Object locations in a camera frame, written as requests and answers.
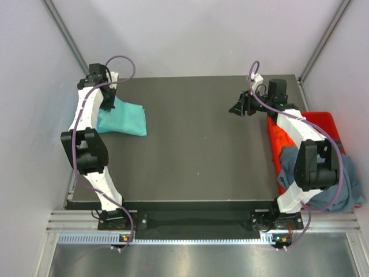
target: white panel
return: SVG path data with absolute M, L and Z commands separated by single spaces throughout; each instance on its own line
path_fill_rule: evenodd
M 59 136 L 83 75 L 41 1 L 2 1 L 0 25 L 0 276 L 30 276 L 70 177 Z
M 137 77 L 301 74 L 338 0 L 54 0 L 87 62 Z M 111 69 L 130 74 L 130 67 Z
M 369 197 L 369 1 L 352 1 L 318 62 L 306 80 L 307 97 L 314 110 L 332 116 L 347 154 Z M 357 209 L 369 243 L 369 205 Z

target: dark gray tabletop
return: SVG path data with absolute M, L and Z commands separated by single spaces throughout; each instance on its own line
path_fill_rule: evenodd
M 304 110 L 294 75 L 264 76 L 288 82 L 289 102 Z M 125 200 L 268 200 L 278 195 L 266 114 L 228 112 L 243 76 L 137 78 L 117 96 L 145 108 L 147 137 L 101 135 L 111 177 Z M 98 200 L 76 187 L 74 201 Z

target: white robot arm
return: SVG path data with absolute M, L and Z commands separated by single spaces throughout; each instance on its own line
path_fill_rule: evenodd
M 252 74 L 253 91 L 263 83 L 260 74 Z M 282 110 L 287 114 L 304 119 L 301 112 L 294 104 L 287 103 L 287 83 L 282 79 L 269 81 L 268 94 L 260 96 L 268 106 Z M 253 115 L 256 111 L 267 112 L 275 123 L 290 136 L 299 149 L 298 159 L 295 164 L 295 181 L 287 191 L 276 199 L 280 214 L 295 214 L 301 208 L 301 203 L 307 203 L 312 197 L 338 182 L 338 160 L 332 145 L 326 137 L 314 128 L 298 119 L 269 111 L 262 107 L 251 95 L 250 91 L 243 92 L 239 101 L 230 110 L 230 113 L 241 117 Z M 317 162 L 317 156 L 325 158 L 322 163 Z
M 77 124 L 77 167 L 80 172 L 91 185 L 102 191 L 103 194 L 117 203 L 122 204 L 123 198 L 118 193 L 114 183 L 110 177 L 107 163 L 108 152 L 96 131 L 97 115 L 100 108 L 110 110 L 114 108 L 114 98 L 116 84 L 107 86 L 106 88 L 96 88 L 85 100 L 86 94 L 98 83 L 114 82 L 118 80 L 118 73 L 111 72 L 109 74 L 111 80 L 108 80 L 106 67 L 100 64 L 90 65 L 90 75 L 82 79 L 78 84 L 78 105 L 73 123 L 69 127 L 68 132 L 61 135 L 61 140 L 71 165 L 71 133 L 76 125 L 78 114 L 84 104 L 84 112 Z M 115 211 L 119 208 L 117 205 L 108 201 L 102 194 L 97 193 L 101 202 L 103 211 Z

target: metal floor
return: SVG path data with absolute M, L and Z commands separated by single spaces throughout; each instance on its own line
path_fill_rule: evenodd
M 269 245 L 134 245 L 99 249 L 68 271 L 91 245 L 58 245 L 49 277 L 74 276 L 359 276 L 345 234 L 307 234 L 287 251 Z
M 288 82 L 289 102 L 304 110 L 294 75 L 264 76 Z M 264 200 L 278 195 L 266 114 L 240 118 L 228 112 L 243 76 L 137 78 L 117 96 L 145 108 L 147 137 L 102 135 L 109 171 L 125 200 Z M 73 201 L 98 200 L 77 187 Z

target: purple cable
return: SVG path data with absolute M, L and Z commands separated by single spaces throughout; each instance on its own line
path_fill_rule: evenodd
M 133 76 L 135 75 L 136 73 L 136 66 L 134 64 L 134 62 L 129 58 L 129 57 L 126 57 L 126 56 L 121 56 L 121 55 L 118 55 L 118 56 L 114 56 L 114 57 L 111 57 L 107 62 L 106 62 L 106 66 L 109 64 L 109 62 L 111 62 L 113 59 L 115 58 L 123 58 L 123 59 L 126 59 L 128 60 L 131 64 L 132 64 L 132 67 L 133 67 L 133 72 L 132 72 L 132 75 L 126 79 L 123 79 L 123 80 L 119 80 L 119 81 L 116 81 L 116 82 L 106 82 L 106 83 L 102 83 L 102 84 L 98 84 L 98 85 L 95 85 L 85 96 L 85 99 L 81 105 L 81 109 L 80 109 L 80 112 L 78 113 L 78 116 L 77 116 L 77 120 L 76 120 L 76 124 L 73 128 L 73 131 L 72 131 L 72 136 L 71 136 L 71 149 L 72 149 L 72 160 L 73 160 L 73 173 L 74 173 L 74 177 L 76 178 L 76 183 L 79 184 L 80 186 L 82 186 L 83 188 L 85 189 L 90 189 L 90 190 L 93 190 L 97 193 L 100 193 L 102 194 L 103 197 L 105 197 L 108 201 L 112 202 L 113 204 L 117 205 L 119 208 L 121 208 L 123 210 L 123 212 L 125 212 L 129 218 L 129 221 L 131 223 L 131 232 L 130 232 L 130 236 L 129 236 L 129 240 L 127 241 L 127 244 L 121 249 L 122 251 L 125 250 L 128 245 L 132 242 L 133 240 L 133 227 L 134 227 L 134 224 L 133 224 L 133 218 L 132 216 L 130 215 L 129 211 L 123 207 L 120 203 L 117 203 L 116 201 L 114 201 L 113 199 L 111 199 L 110 197 L 106 196 L 101 190 L 99 189 L 95 189 L 93 187 L 90 187 L 90 186 L 85 186 L 84 184 L 82 184 L 80 182 L 80 178 L 79 178 L 79 175 L 78 175 L 78 170 L 77 170 L 77 154 L 76 154 L 76 133 L 77 133 L 77 127 L 78 127 L 78 123 L 82 117 L 82 113 L 83 113 L 83 110 L 84 110 L 84 107 L 86 105 L 86 101 L 87 99 L 89 98 L 89 96 L 91 95 L 91 93 L 96 89 L 96 88 L 101 88 L 101 87 L 105 87 L 106 85 L 113 85 L 113 84 L 120 84 L 120 83 L 124 83 L 126 81 L 129 81 L 133 78 Z M 71 268 L 72 266 L 74 266 L 78 261 L 80 261 L 83 257 L 85 257 L 87 254 L 89 254 L 90 252 L 93 252 L 95 251 L 96 249 L 100 249 L 100 248 L 104 248 L 104 246 L 98 246 L 88 252 L 86 252 L 85 254 L 83 254 L 81 257 L 79 257 L 72 265 L 70 265 L 69 267 L 67 267 L 67 269 Z
M 341 156 L 341 152 L 340 152 L 340 149 L 338 148 L 338 145 L 336 144 L 336 142 L 331 138 L 330 135 L 328 135 L 328 133 L 326 131 L 324 131 L 322 128 L 320 128 L 318 125 L 306 120 L 306 119 L 301 119 L 301 118 L 298 118 L 292 114 L 288 114 L 288 113 L 285 113 L 283 111 L 280 111 L 280 110 L 277 110 L 275 108 L 272 108 L 270 106 L 268 106 L 267 104 L 265 104 L 263 101 L 261 101 L 259 99 L 259 97 L 256 95 L 254 89 L 253 89 L 253 81 L 251 80 L 251 75 L 254 73 L 256 74 L 259 70 L 259 66 L 260 66 L 260 62 L 259 61 L 255 61 L 253 62 L 251 68 L 250 68 L 250 71 L 248 73 L 248 84 L 250 85 L 250 90 L 251 90 L 251 94 L 253 95 L 253 97 L 255 98 L 255 100 L 263 107 L 271 110 L 271 111 L 274 111 L 275 113 L 279 113 L 279 114 L 282 114 L 282 115 L 285 115 L 287 117 L 290 117 L 290 118 L 293 118 L 293 119 L 298 119 L 310 126 L 312 126 L 314 129 L 318 130 L 321 134 L 323 134 L 328 140 L 329 142 L 333 145 L 333 148 L 337 154 L 337 157 L 338 157 L 338 171 L 339 171 L 339 175 L 338 175 L 338 186 L 337 186 L 337 190 L 336 190 L 336 193 L 335 195 L 333 196 L 332 200 L 327 204 L 325 205 L 324 207 L 322 208 L 311 208 L 311 207 L 308 207 L 305 205 L 305 203 L 302 203 L 303 204 L 303 207 L 305 209 L 308 210 L 308 213 L 309 213 L 309 219 L 308 219 L 308 222 L 304 228 L 304 230 L 301 232 L 301 234 L 299 235 L 299 237 L 287 248 L 291 248 L 292 246 L 294 246 L 300 239 L 302 236 L 304 236 L 304 234 L 306 233 L 307 229 L 309 228 L 310 226 L 310 222 L 311 222 L 311 211 L 324 211 L 326 209 L 329 209 L 330 207 L 333 206 L 333 204 L 336 202 L 336 200 L 338 199 L 340 193 L 341 193 L 341 189 L 342 189 L 342 185 L 343 185 L 343 179 L 344 179 L 344 164 L 343 164 L 343 161 L 342 161 L 342 156 Z

